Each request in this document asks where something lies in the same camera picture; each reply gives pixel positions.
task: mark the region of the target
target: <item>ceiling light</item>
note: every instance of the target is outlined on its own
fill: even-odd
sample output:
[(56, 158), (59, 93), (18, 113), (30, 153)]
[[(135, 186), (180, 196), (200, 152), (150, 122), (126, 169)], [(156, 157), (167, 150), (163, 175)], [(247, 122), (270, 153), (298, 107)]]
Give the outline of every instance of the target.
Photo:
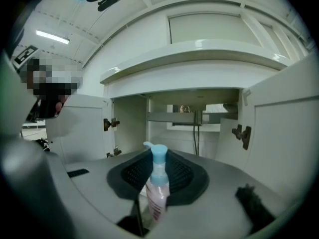
[(52, 39), (52, 40), (55, 40), (55, 41), (58, 41), (58, 42), (63, 42), (65, 44), (69, 44), (69, 41), (70, 41), (69, 39), (62, 38), (62, 37), (59, 37), (59, 36), (56, 36), (53, 34), (49, 34), (49, 33), (46, 33), (46, 32), (40, 31), (40, 30), (37, 30), (36, 34), (43, 36), (43, 37), (46, 37), (46, 38), (49, 38), (49, 39)]

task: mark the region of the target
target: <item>person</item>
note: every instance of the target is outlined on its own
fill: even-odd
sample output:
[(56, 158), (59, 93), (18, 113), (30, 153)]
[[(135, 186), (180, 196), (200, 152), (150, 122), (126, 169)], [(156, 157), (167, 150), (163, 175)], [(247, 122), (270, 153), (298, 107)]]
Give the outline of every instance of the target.
[[(20, 41), (23, 37), (23, 27), (26, 23), (27, 19), (35, 9), (35, 7), (42, 1), (42, 0), (15, 0), (16, 5), (11, 7), (11, 10), (9, 10), (10, 15), (14, 15), (14, 17), (11, 17), (11, 24), (12, 29), (10, 31), (10, 35), (8, 36), (7, 42), (5, 44), (5, 51), (9, 58), (12, 57), (13, 52), (15, 48), (18, 46)], [(62, 95), (59, 96), (58, 102), (55, 104), (55, 113), (54, 116), (58, 116), (61, 112), (64, 103), (66, 102), (68, 98), (68, 95)], [(30, 116), (28, 118), (34, 118), (34, 109), (37, 108), (37, 105), (35, 104), (30, 111)]]

